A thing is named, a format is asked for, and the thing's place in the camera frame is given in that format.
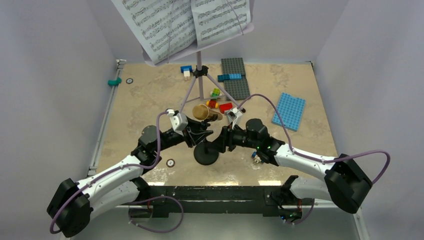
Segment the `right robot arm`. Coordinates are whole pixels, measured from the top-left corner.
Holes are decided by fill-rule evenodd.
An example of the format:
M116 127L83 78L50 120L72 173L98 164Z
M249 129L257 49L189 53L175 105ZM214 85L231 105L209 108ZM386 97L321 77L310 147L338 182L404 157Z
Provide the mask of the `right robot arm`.
M333 162L329 156L319 156L300 149L291 150L282 140L272 137L258 118L246 122L245 129L238 125L224 126L219 136L208 144L220 153L236 147L256 150L256 155L267 164L287 167L310 175L296 177L281 189L280 196L288 204L298 199L332 201L341 210L355 214L371 190L373 183L354 159Z

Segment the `black microphone stand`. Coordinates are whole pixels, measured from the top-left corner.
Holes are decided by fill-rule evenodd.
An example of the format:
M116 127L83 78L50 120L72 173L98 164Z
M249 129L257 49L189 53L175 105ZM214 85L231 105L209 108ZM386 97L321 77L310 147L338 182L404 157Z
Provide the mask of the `black microphone stand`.
M205 139L194 148L194 158L200 165L209 166L218 160L219 152L211 149L209 143L210 142Z

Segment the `gold microphone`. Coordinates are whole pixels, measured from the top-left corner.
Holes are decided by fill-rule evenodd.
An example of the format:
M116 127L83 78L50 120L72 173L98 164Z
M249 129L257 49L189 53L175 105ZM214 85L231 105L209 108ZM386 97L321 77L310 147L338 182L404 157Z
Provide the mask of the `gold microphone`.
M221 113L209 109L204 104L196 105L192 109L192 115L194 118L200 121L204 121L204 120L221 121L223 119L223 115Z

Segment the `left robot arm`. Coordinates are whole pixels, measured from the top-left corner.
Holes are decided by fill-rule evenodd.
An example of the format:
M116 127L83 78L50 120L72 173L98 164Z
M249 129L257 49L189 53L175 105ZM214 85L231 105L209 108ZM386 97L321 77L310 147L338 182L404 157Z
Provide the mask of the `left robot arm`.
M186 144L192 148L212 134L210 123L172 116L170 129L162 132L159 124L142 130L137 145L115 165L77 181L67 178L57 187L46 212L51 217L51 234L71 238L91 220L116 206L126 203L142 205L154 201L142 175L161 161L161 151Z

